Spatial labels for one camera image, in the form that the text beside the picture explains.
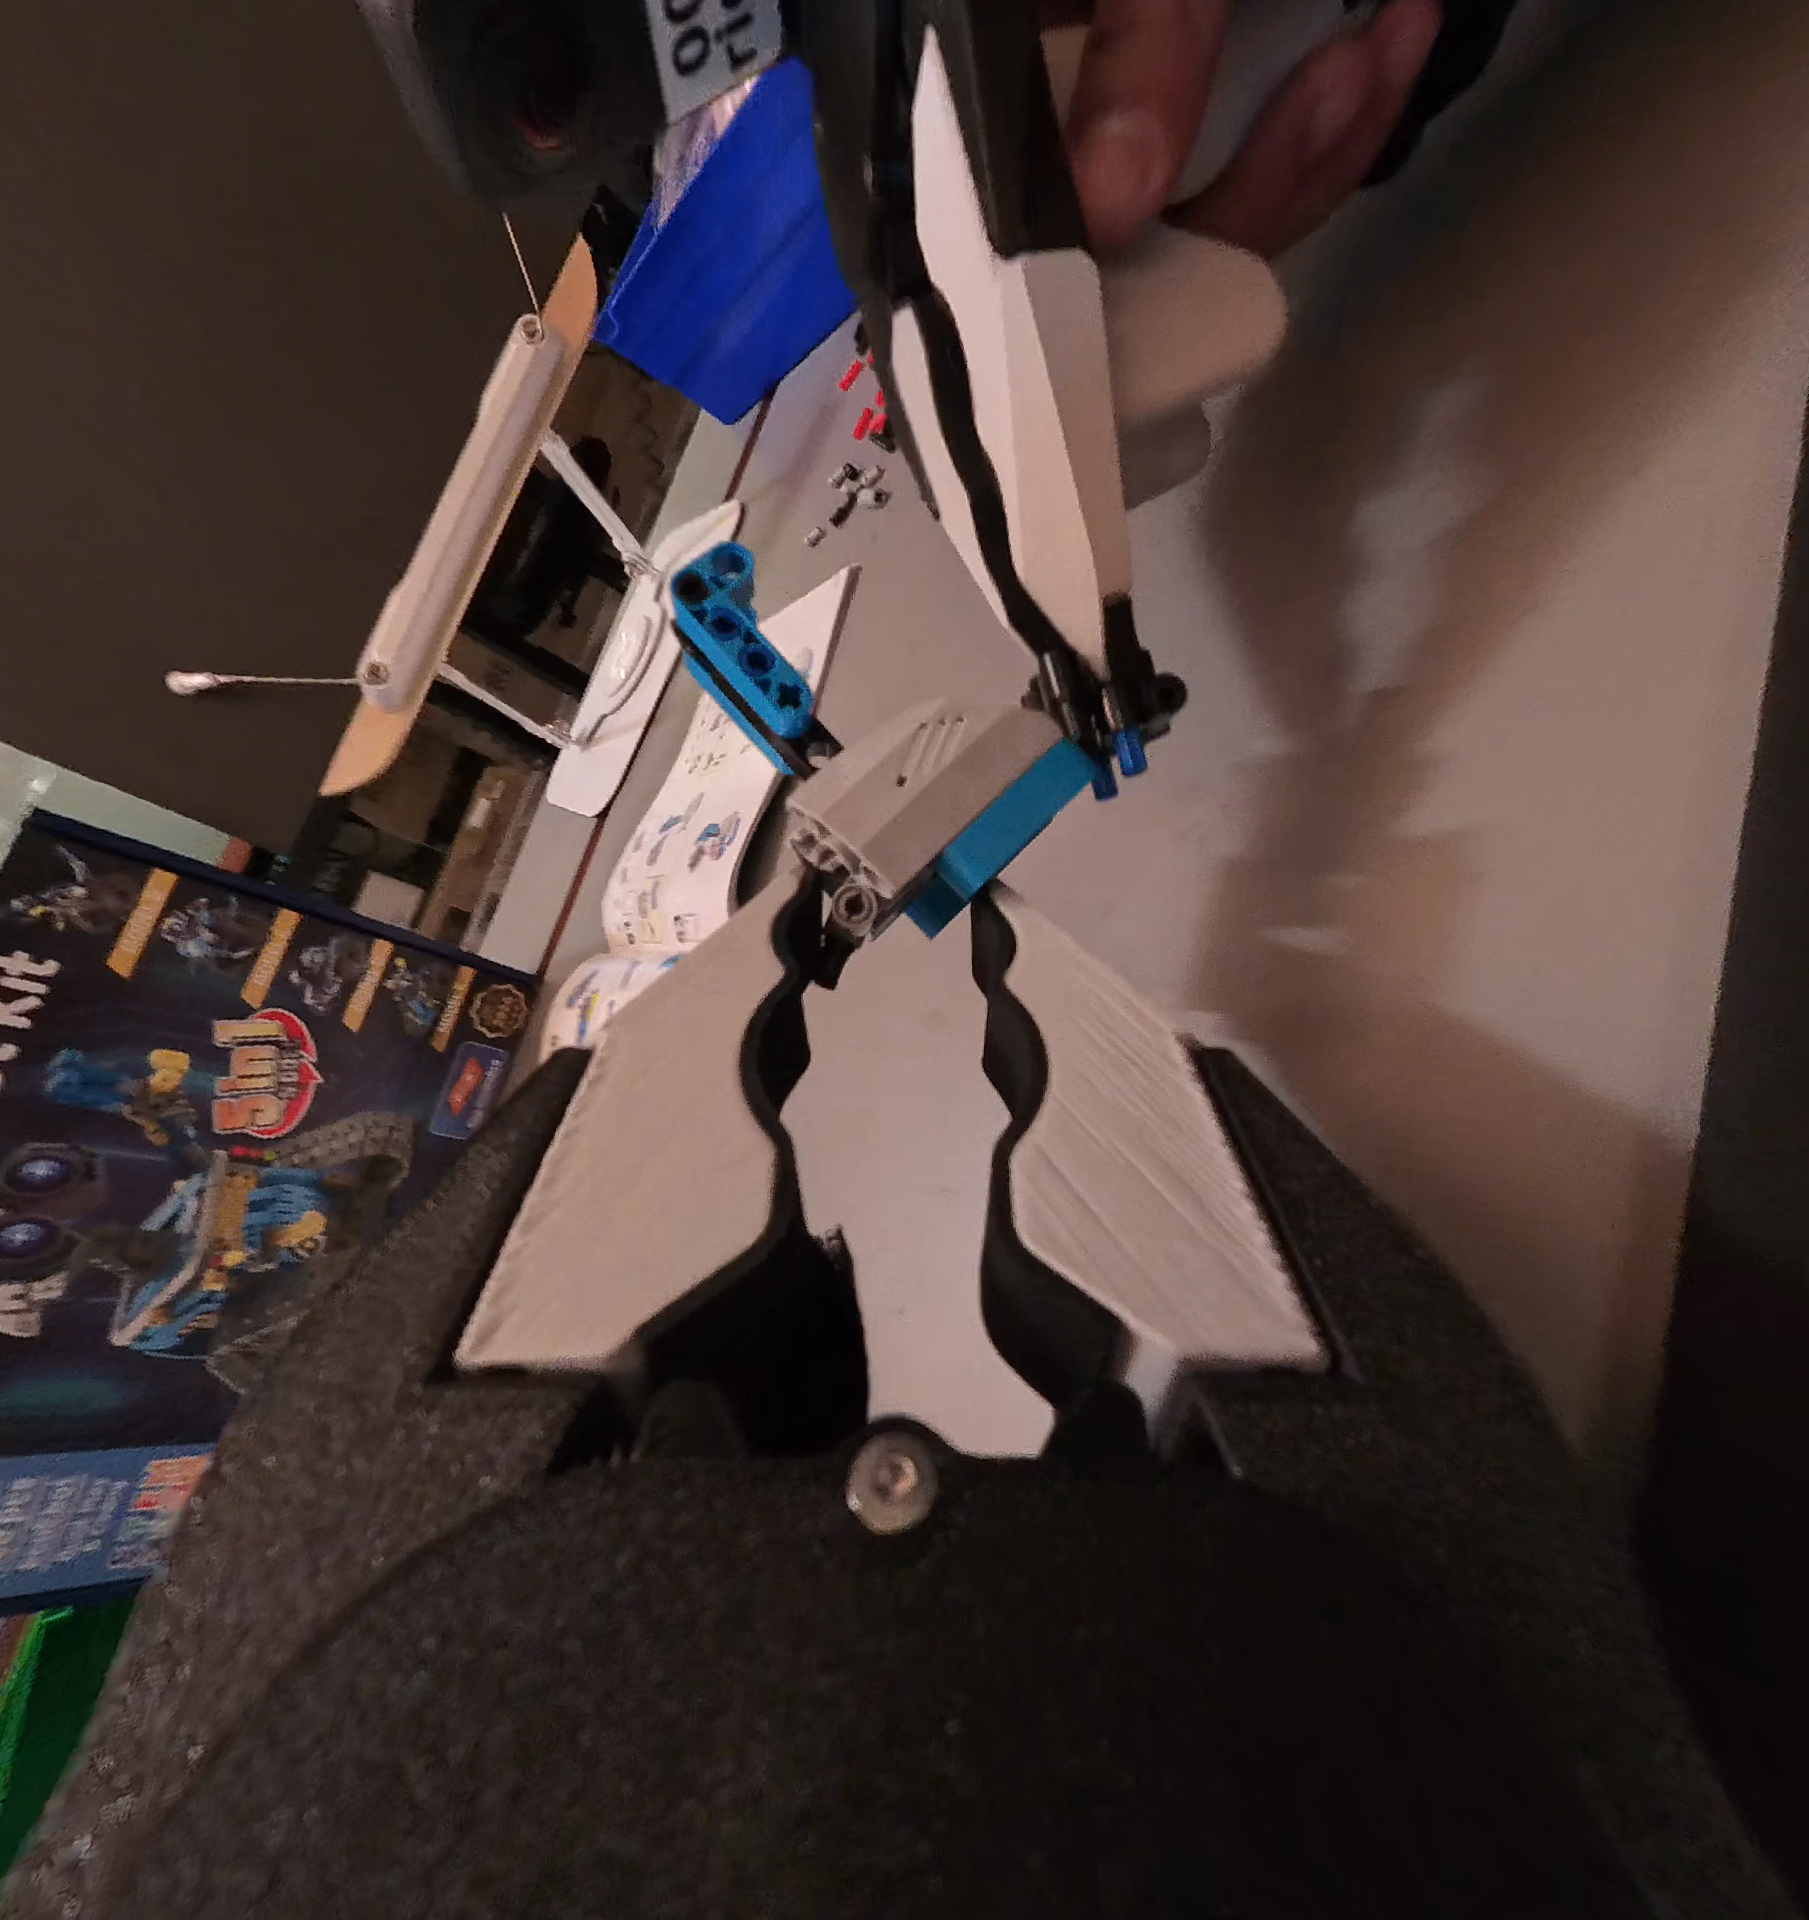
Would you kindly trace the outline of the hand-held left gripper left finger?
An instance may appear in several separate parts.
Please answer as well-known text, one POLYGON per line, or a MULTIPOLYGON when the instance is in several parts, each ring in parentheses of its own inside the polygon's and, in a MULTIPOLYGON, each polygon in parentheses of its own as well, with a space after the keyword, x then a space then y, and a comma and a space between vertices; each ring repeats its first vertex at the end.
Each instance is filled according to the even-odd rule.
POLYGON ((454 1348, 463 1374, 608 1374, 809 1240, 781 1109, 809 1068, 820 884, 774 880, 589 1052, 454 1348))

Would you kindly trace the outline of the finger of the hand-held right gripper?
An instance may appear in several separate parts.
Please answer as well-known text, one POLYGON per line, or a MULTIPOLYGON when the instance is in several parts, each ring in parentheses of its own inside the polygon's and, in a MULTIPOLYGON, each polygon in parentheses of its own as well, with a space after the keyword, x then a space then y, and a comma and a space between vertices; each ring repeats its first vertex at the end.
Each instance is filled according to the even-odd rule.
POLYGON ((1102 675, 1130 596, 1105 287, 1032 26, 913 26, 909 308, 959 325, 975 409, 1036 608, 1102 675))
POLYGON ((1012 562, 1005 487, 987 452, 959 325, 945 306, 891 312, 891 392, 935 515, 997 621, 1043 687, 1066 685, 1066 647, 1012 562))

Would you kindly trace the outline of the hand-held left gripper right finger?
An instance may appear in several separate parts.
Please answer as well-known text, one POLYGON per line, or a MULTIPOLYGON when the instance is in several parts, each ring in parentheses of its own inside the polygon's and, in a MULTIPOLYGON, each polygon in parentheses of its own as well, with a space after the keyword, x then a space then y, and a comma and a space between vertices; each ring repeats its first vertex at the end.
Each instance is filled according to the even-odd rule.
POLYGON ((1024 1377, 1320 1375, 1329 1335, 1197 1048, 1024 899, 970 910, 1007 1109, 981 1293, 1024 1377))

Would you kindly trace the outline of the grey panel blue beam assembly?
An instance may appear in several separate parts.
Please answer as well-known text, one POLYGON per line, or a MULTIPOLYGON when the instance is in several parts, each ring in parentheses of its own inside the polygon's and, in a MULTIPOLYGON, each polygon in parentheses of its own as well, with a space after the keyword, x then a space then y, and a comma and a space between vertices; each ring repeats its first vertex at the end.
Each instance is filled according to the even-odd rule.
POLYGON ((1087 750, 1027 704, 931 700, 845 745, 760 626, 742 544, 677 566, 668 592, 692 679, 797 779, 785 846, 827 899, 819 983, 898 918, 935 938, 1066 803, 1111 800, 1147 768, 1132 730, 1114 752, 1087 750))

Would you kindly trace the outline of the grey desk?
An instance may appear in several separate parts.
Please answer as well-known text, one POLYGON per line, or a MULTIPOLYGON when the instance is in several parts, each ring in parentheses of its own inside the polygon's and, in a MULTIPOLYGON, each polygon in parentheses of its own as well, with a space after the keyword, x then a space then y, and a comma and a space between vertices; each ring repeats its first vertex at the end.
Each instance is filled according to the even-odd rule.
POLYGON ((1132 518, 1190 708, 1012 884, 1236 1045, 1628 1496, 1809 390, 1809 3, 1519 3, 1132 518))

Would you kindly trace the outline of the person's right hand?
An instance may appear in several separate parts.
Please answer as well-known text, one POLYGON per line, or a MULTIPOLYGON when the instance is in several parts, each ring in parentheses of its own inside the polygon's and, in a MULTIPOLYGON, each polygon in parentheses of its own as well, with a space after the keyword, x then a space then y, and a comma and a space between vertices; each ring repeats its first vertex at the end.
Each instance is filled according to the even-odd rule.
POLYGON ((1392 2, 1338 26, 1278 77, 1222 171, 1182 193, 1236 10, 1046 3, 1051 28, 1085 26, 1065 143, 1096 250, 1168 222, 1265 259, 1288 251, 1384 155, 1444 24, 1442 3, 1392 2))

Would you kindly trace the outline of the pile of small building parts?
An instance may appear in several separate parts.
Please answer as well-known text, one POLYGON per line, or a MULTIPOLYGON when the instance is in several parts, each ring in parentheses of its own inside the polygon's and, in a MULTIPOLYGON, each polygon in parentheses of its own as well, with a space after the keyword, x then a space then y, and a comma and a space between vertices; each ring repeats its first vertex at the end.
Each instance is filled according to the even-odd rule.
POLYGON ((828 461, 820 479, 820 501, 802 530, 809 551, 819 550, 861 514, 885 509, 892 495, 888 467, 898 452, 898 432, 865 328, 857 330, 832 392, 837 397, 827 416, 828 461))

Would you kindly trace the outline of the blue bin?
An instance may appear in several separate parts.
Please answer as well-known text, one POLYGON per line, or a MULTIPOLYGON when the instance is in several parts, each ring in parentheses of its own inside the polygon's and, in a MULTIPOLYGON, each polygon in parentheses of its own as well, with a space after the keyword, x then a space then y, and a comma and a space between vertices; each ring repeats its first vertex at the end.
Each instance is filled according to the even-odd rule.
POLYGON ((830 233, 810 74, 786 59, 672 210, 646 210, 591 341, 713 420, 742 420, 857 303, 830 233))

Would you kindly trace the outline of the instruction booklet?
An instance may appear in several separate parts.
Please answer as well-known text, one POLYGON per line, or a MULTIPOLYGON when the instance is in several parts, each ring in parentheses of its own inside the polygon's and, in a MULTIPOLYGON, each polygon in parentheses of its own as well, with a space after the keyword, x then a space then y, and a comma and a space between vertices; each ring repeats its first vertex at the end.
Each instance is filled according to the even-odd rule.
POLYGON ((601 899, 605 949, 556 989, 536 1061, 592 1043, 727 922, 777 779, 773 759, 703 691, 670 772, 612 861, 601 899))

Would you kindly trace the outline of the robot kit box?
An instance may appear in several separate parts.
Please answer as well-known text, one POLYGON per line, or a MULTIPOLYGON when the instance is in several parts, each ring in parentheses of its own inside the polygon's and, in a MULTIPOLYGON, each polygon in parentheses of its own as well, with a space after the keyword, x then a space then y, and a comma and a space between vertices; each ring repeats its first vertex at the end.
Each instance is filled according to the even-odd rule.
POLYGON ((160 1565, 239 1395, 500 1103, 536 1000, 25 818, 0 865, 0 1616, 160 1565))

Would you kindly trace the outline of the black dimpled mat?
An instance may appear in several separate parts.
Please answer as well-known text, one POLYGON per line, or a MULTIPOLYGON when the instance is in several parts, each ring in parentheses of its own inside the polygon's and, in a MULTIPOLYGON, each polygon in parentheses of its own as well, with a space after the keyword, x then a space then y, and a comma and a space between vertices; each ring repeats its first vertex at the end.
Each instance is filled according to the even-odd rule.
POLYGON ((1809 1915, 1809 395, 1636 1545, 1733 1805, 1809 1915))

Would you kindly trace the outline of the green bin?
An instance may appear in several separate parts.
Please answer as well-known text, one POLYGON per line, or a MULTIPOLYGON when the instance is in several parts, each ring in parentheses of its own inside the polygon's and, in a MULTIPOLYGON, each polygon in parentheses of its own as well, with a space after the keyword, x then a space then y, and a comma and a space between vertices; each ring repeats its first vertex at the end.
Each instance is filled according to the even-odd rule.
POLYGON ((87 1731, 132 1596, 0 1616, 0 1882, 87 1731))

